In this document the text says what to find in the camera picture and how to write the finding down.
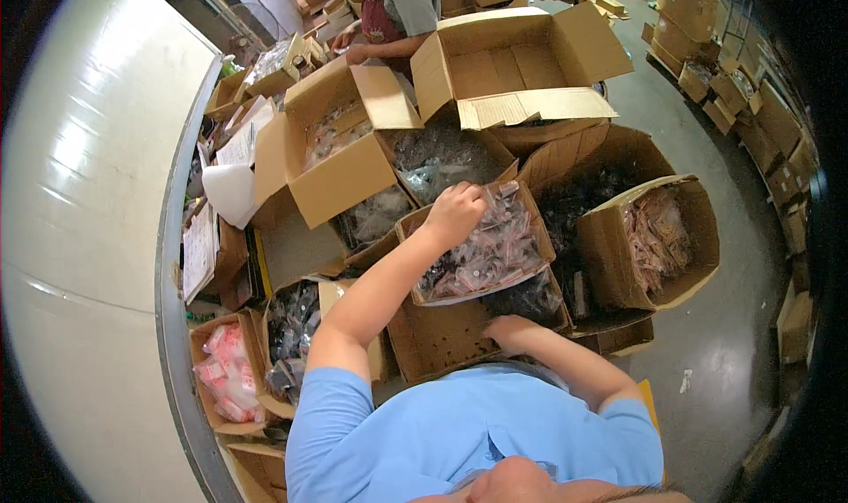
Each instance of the gray floor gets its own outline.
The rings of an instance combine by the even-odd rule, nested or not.
[[[621,116],[616,122],[650,133],[678,173],[698,176],[710,194],[722,251],[721,267],[697,295],[655,316],[653,345],[618,364],[634,379],[651,381],[668,480],[693,500],[714,501],[772,415],[769,321],[788,276],[785,245],[746,151],[645,61],[642,25],[655,23],[656,11],[646,0],[618,1],[632,19],[617,21],[613,31],[636,71],[607,82],[609,102]],[[687,369],[691,387],[681,393]]]

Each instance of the hand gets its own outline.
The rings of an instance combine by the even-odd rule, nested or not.
[[[335,41],[333,41],[333,50],[336,49],[344,49],[347,47],[351,41],[360,33],[360,29],[356,23],[351,24],[345,30],[343,30],[340,34],[336,36]]]
[[[466,241],[480,221],[488,204],[482,199],[482,187],[466,181],[445,189],[430,209],[421,228],[433,234],[442,250],[450,250]]]
[[[526,354],[531,345],[530,339],[540,330],[547,328],[518,316],[501,316],[494,318],[482,335],[493,339],[506,356],[517,356]]]
[[[348,52],[344,55],[348,59],[348,65],[358,65],[363,63],[371,56],[368,54],[368,45],[355,42],[348,47]]]

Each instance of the paper sheet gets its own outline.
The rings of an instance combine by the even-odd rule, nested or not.
[[[215,275],[219,246],[216,215],[207,203],[182,234],[182,297],[186,304],[190,304]]]
[[[254,172],[247,164],[207,166],[203,182],[209,203],[235,228],[244,229],[260,210],[254,203]]]
[[[254,113],[248,112],[247,119],[232,138],[216,153],[219,165],[240,165],[254,163],[256,155],[256,137],[260,129],[274,118],[274,102],[266,100]]]

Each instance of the blue polo shirt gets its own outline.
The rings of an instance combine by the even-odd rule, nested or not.
[[[303,379],[286,448],[288,500],[406,503],[445,494],[511,455],[544,464],[559,483],[663,480],[660,436],[642,402],[595,414],[519,367],[489,364],[412,387],[375,410],[365,380],[324,367]]]

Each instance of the man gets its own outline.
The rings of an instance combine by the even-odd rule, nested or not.
[[[473,367],[374,409],[366,347],[429,266],[472,232],[487,210],[481,192],[467,182],[446,189],[318,328],[286,450],[289,500],[689,501],[655,488],[663,449],[636,383],[523,318],[498,318],[485,335],[547,368]]]
[[[333,48],[347,48],[349,64],[378,58],[412,82],[409,58],[436,30],[441,11],[442,0],[364,0],[362,19],[340,33]],[[360,33],[367,44],[352,43]]]

